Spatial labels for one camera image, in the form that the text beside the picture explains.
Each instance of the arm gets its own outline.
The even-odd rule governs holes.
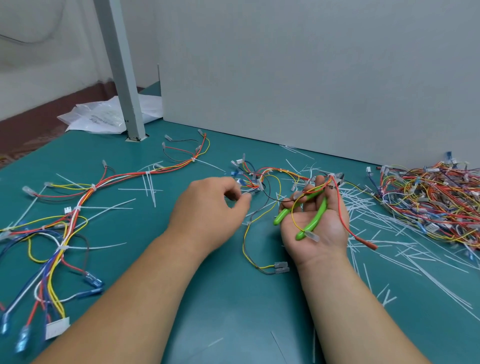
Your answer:
[[[250,200],[230,177],[192,182],[167,230],[35,364],[159,363],[191,278],[241,225]]]
[[[324,182],[318,176],[315,184]],[[306,186],[305,191],[313,188]],[[309,238],[295,240],[298,229],[291,216],[282,221],[282,238],[295,261],[315,328],[329,364],[412,363],[429,361],[404,335],[376,297],[358,277],[348,261],[348,233],[338,216],[336,189],[325,189],[316,200],[296,207],[294,219],[303,227],[315,216],[323,198],[328,208],[314,232],[318,243]],[[292,207],[286,200],[280,208]],[[348,212],[340,201],[342,218]]]

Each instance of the person's left hand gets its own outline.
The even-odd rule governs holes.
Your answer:
[[[236,200],[235,206],[228,207],[224,196]],[[240,227],[251,200],[231,177],[193,181],[178,198],[166,232],[206,257]]]

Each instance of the hand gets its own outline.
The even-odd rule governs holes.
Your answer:
[[[236,200],[227,206],[224,196]],[[231,177],[193,181],[180,195],[167,232],[187,242],[203,258],[226,242],[240,227],[250,208],[251,194],[242,194]]]
[[[324,182],[325,177],[317,176],[315,186],[319,186]],[[312,188],[313,186],[309,184],[305,186],[303,190],[307,191]],[[346,255],[348,232],[343,227],[340,217],[338,216],[338,195],[336,188],[330,189],[327,186],[324,193],[310,201],[307,201],[306,196],[302,197],[295,205],[293,218],[299,227],[305,227],[316,215],[324,198],[327,199],[327,210],[322,215],[317,227],[313,230],[313,232],[320,237],[318,243],[308,237],[299,241],[295,240],[295,235],[297,235],[299,229],[293,223],[292,214],[285,216],[281,222],[280,228],[284,246],[298,268],[307,266],[310,263],[319,263],[323,258],[330,259],[336,255]],[[280,204],[280,211],[284,208],[291,208],[294,201],[293,195],[290,199],[285,199]],[[340,210],[343,221],[349,226],[347,208],[341,198]]]

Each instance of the green handle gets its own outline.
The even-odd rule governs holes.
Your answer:
[[[317,227],[318,222],[320,221],[320,219],[322,218],[322,215],[326,210],[327,210],[327,199],[324,198],[315,217],[312,219],[312,221],[310,221],[310,223],[307,226],[303,228],[303,231],[299,231],[297,236],[295,236],[295,239],[302,240],[305,237],[305,231],[313,231],[313,229]]]
[[[317,192],[314,192],[313,194],[308,194],[307,195],[307,201],[308,200],[311,200],[312,198],[318,196],[319,194],[321,194],[323,192],[323,190],[319,190]],[[326,210],[326,199],[324,199],[325,203],[322,202],[322,205],[320,206],[320,209],[318,210],[319,212],[322,210],[322,207],[323,205],[325,204],[325,209],[323,210],[323,212],[320,214],[320,217],[322,216],[322,214],[325,212]],[[284,219],[285,216],[287,216],[290,212],[292,211],[291,208],[284,208],[279,214],[278,216],[275,218],[275,220],[273,220],[273,224],[274,225],[278,225],[280,222],[282,222],[282,220]]]

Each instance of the wire cutters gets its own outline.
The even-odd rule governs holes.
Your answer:
[[[337,185],[341,185],[343,183],[343,179],[345,177],[345,174],[344,173],[337,173],[335,176],[333,176],[338,182],[337,182]],[[317,197],[318,195],[320,195],[321,193],[323,192],[323,189],[322,190],[319,190],[317,192],[314,192],[312,194],[309,194],[307,195],[307,201],[311,200],[312,198],[314,197]],[[307,224],[307,226],[305,226],[303,228],[303,230],[300,230],[298,232],[298,234],[295,236],[295,239],[296,240],[302,240],[306,235],[305,235],[305,232],[306,231],[313,231],[313,229],[315,229],[318,225],[318,222],[320,221],[320,219],[322,218],[322,215],[324,214],[324,212],[327,210],[327,199],[324,198],[322,200],[322,203],[320,204],[320,207],[318,208],[318,211],[315,215],[315,217]],[[287,216],[290,212],[292,211],[291,208],[284,208],[279,214],[278,216],[275,218],[275,220],[273,221],[273,224],[274,225],[278,225],[283,219],[285,216]]]

